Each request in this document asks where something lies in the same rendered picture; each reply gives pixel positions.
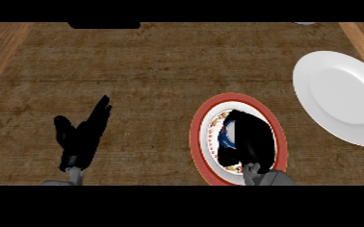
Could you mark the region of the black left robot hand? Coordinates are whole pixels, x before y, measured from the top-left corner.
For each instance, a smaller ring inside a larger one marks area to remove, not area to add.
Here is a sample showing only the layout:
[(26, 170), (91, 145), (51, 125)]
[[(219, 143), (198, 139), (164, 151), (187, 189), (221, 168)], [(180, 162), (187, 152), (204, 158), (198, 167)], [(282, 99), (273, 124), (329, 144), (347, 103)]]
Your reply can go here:
[(54, 140), (62, 148), (59, 170), (71, 167), (84, 170), (90, 164), (96, 152), (99, 140), (106, 128), (112, 106), (109, 97), (102, 96), (90, 116), (76, 127), (63, 115), (54, 117)]

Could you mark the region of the red-rimmed white plate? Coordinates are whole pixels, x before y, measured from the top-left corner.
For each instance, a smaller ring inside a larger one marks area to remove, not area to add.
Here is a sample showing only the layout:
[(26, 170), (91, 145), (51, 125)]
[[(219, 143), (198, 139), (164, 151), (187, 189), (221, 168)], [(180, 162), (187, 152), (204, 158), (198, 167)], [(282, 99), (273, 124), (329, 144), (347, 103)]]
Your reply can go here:
[(239, 93), (223, 93), (201, 104), (193, 116), (189, 131), (189, 147), (193, 163), (205, 183), (211, 186), (244, 185), (241, 172), (230, 172), (217, 163), (217, 135), (226, 114), (230, 110), (247, 112), (270, 126), (273, 137), (272, 169), (285, 170), (287, 141), (278, 120), (269, 108), (250, 96)]

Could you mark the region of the plain white plate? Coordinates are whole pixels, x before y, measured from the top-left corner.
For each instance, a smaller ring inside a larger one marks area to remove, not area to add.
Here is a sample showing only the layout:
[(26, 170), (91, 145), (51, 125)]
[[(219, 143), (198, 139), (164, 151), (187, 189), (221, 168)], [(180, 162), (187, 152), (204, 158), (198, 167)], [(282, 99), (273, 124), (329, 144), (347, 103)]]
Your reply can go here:
[(307, 53), (294, 65), (293, 89), (316, 124), (364, 146), (364, 62), (332, 51)]

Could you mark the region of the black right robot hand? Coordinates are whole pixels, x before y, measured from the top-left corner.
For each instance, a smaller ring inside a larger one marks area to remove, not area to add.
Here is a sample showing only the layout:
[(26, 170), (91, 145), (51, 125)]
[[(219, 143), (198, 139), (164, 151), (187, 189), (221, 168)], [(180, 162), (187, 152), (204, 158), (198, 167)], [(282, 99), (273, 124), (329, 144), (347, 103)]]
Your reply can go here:
[(273, 165), (273, 132), (270, 125), (250, 113), (232, 110), (217, 135), (217, 163), (221, 166), (258, 164), (257, 173)]

